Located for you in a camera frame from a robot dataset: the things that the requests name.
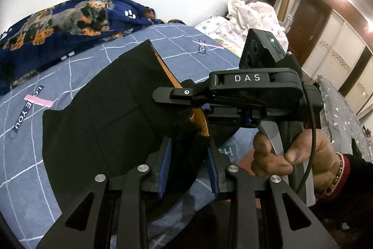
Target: silver bolt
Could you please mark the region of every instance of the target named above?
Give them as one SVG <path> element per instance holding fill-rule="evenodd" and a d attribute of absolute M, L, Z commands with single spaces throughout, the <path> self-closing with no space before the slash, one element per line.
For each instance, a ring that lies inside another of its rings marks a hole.
<path fill-rule="evenodd" d="M 236 166 L 236 165 L 230 165 L 230 166 L 228 167 L 228 170 L 229 170 L 230 172 L 235 173 L 235 172 L 238 171 L 238 166 Z"/>
<path fill-rule="evenodd" d="M 278 183 L 281 182 L 281 178 L 278 175 L 271 176 L 271 181 Z"/>
<path fill-rule="evenodd" d="M 139 170 L 140 172 L 147 172 L 149 170 L 149 166 L 148 165 L 139 165 L 139 167 L 137 167 L 137 170 Z"/>
<path fill-rule="evenodd" d="M 96 182 L 103 182 L 105 179 L 106 179 L 106 176 L 103 175 L 103 174 L 98 174 L 98 175 L 96 175 L 96 177 L 94 178 L 94 180 L 95 180 Z"/>

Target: hand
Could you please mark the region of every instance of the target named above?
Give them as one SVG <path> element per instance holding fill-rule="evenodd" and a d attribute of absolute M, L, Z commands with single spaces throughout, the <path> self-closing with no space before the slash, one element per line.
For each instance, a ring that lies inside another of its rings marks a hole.
<path fill-rule="evenodd" d="M 257 176 L 289 175 L 293 165 L 303 163 L 311 154 L 312 133 L 305 130 L 295 139 L 285 156 L 271 153 L 270 140 L 257 133 L 254 137 L 254 160 L 251 170 Z M 316 152 L 312 166 L 313 184 L 316 193 L 330 187 L 338 172 L 340 160 L 333 150 L 328 136 L 316 130 Z"/>

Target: beaded bracelet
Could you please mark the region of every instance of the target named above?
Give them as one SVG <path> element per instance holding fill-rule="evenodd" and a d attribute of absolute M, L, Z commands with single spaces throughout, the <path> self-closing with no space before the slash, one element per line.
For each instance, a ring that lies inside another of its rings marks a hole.
<path fill-rule="evenodd" d="M 337 172 L 337 175 L 335 176 L 335 179 L 332 182 L 332 185 L 330 187 L 327 187 L 324 190 L 324 194 L 327 195 L 327 196 L 331 195 L 333 193 L 333 191 L 335 190 L 336 186 L 338 185 L 339 179 L 343 174 L 343 169 L 344 169 L 344 165 L 345 165 L 342 154 L 340 154 L 338 152 L 336 152 L 335 154 L 338 155 L 341 163 L 339 165 L 339 170 Z"/>

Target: wooden door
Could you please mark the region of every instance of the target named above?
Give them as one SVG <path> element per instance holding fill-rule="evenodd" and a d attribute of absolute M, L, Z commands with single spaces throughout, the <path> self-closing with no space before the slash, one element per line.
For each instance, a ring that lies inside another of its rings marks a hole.
<path fill-rule="evenodd" d="M 320 37 L 332 9 L 322 0 L 301 0 L 289 33 L 288 51 L 302 66 Z"/>

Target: patterned bedding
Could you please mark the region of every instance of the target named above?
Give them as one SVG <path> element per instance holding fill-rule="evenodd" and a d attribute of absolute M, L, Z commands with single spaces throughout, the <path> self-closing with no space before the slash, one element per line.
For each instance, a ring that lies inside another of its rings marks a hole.
<path fill-rule="evenodd" d="M 54 101 L 52 109 L 61 110 L 98 72 L 146 39 L 180 82 L 200 82 L 211 71 L 238 69 L 236 55 L 213 47 L 217 43 L 198 30 L 181 24 L 153 25 L 69 57 L 0 97 L 0 211 L 25 248 L 34 249 L 60 215 L 41 153 L 46 106 L 29 105 L 25 96 L 38 91 L 38 97 Z M 204 43 L 211 46 L 201 48 Z M 256 131 L 240 129 L 220 151 L 237 163 L 252 148 Z M 148 225 L 149 248 L 164 246 L 213 198 L 202 166 L 180 202 Z"/>

